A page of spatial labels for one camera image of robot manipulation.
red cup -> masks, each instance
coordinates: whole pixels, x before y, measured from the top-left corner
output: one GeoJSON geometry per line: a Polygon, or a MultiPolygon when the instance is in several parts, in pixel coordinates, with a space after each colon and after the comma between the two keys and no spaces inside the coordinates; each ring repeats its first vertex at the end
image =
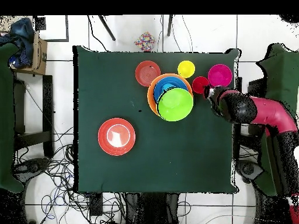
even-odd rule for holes
{"type": "Polygon", "coordinates": [[[208,86],[208,79],[203,76],[198,76],[192,82],[192,89],[195,93],[204,93],[204,87],[208,86]]]}

blue cloth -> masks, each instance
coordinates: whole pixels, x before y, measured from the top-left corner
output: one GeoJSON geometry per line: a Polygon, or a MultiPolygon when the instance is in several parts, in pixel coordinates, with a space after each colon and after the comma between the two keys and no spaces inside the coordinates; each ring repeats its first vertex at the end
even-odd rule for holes
{"type": "Polygon", "coordinates": [[[19,51],[11,56],[9,63],[12,63],[15,68],[21,69],[32,65],[33,40],[34,31],[31,20],[23,18],[11,25],[9,34],[0,37],[0,46],[13,43],[19,48],[19,51]]]}

green fabric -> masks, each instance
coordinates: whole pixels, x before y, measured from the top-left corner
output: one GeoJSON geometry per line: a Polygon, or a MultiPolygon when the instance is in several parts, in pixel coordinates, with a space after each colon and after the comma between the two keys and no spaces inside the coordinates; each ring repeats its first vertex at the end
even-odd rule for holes
{"type": "Polygon", "coordinates": [[[8,67],[8,59],[17,51],[17,46],[11,43],[0,47],[0,188],[13,193],[23,190],[22,183],[15,180],[11,173],[15,113],[13,112],[13,75],[8,67]]]}
{"type": "Polygon", "coordinates": [[[137,65],[154,61],[161,73],[177,73],[183,60],[207,76],[215,64],[234,71],[238,50],[228,54],[91,52],[77,47],[79,65],[79,191],[235,193],[231,185],[231,124],[217,117],[202,95],[183,120],[168,122],[147,102],[147,87],[135,78],[137,65]],[[98,144],[98,130],[120,117],[135,129],[136,142],[123,156],[111,156],[98,144]]]}
{"type": "MultiPolygon", "coordinates": [[[[272,44],[268,49],[265,59],[257,63],[267,77],[266,98],[282,102],[295,118],[299,87],[299,53],[288,51],[280,44],[272,44]]],[[[261,159],[262,167],[267,173],[261,174],[255,182],[266,195],[277,195],[265,135],[262,138],[261,159]]]]}

red plate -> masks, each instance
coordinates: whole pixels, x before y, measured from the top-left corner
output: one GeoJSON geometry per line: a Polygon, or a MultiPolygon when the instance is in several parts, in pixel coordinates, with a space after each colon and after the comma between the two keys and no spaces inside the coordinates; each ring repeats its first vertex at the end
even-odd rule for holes
{"type": "Polygon", "coordinates": [[[160,74],[159,66],[152,61],[141,62],[135,70],[136,80],[145,87],[149,87],[152,81],[160,74]]]}
{"type": "Polygon", "coordinates": [[[100,147],[110,155],[123,155],[135,143],[133,126],[122,118],[111,118],[101,125],[98,132],[100,147]]]}

colorful object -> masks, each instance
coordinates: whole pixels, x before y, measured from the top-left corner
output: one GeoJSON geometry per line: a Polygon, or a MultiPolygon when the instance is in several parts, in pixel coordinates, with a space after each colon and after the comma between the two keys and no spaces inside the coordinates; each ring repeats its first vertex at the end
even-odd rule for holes
{"type": "Polygon", "coordinates": [[[208,72],[208,81],[213,87],[226,87],[231,83],[231,80],[232,72],[224,64],[216,64],[208,72]]]}
{"type": "Polygon", "coordinates": [[[99,128],[98,142],[106,153],[114,156],[123,155],[134,146],[134,128],[122,118],[111,118],[99,128]]]}
{"type": "Polygon", "coordinates": [[[192,95],[193,97],[193,94],[192,94],[192,88],[190,86],[190,84],[188,83],[188,81],[181,77],[180,75],[177,75],[177,74],[174,74],[174,73],[167,73],[167,74],[163,74],[161,76],[158,76],[157,78],[155,78],[152,83],[150,84],[150,86],[148,87],[148,91],[147,91],[147,102],[149,104],[149,107],[151,108],[151,110],[159,116],[158,112],[157,112],[157,107],[156,107],[156,102],[155,102],[155,99],[154,99],[154,88],[155,88],[155,85],[163,78],[165,77],[168,77],[168,76],[174,76],[174,77],[177,77],[179,79],[181,79],[185,85],[187,86],[188,88],[188,92],[192,95]]]}
{"type": "Polygon", "coordinates": [[[161,74],[159,66],[152,61],[143,61],[136,67],[135,77],[139,84],[148,87],[161,74]]]}
{"type": "Polygon", "coordinates": [[[192,89],[195,93],[203,94],[205,86],[208,86],[208,79],[203,76],[198,76],[192,82],[192,89]]]}
{"type": "Polygon", "coordinates": [[[155,46],[156,39],[149,32],[145,32],[134,43],[143,51],[151,51],[155,46]]]}
{"type": "Polygon", "coordinates": [[[181,88],[188,91],[187,86],[185,83],[174,76],[167,76],[163,79],[161,79],[154,88],[154,99],[155,102],[158,103],[158,99],[161,94],[163,94],[164,91],[167,91],[169,88],[181,88]]]}
{"type": "Polygon", "coordinates": [[[178,66],[178,72],[180,76],[189,78],[195,72],[195,65],[190,61],[182,61],[178,66]]]}
{"type": "Polygon", "coordinates": [[[164,120],[179,121],[191,112],[192,107],[192,95],[187,90],[174,88],[161,96],[157,110],[164,120]]]}

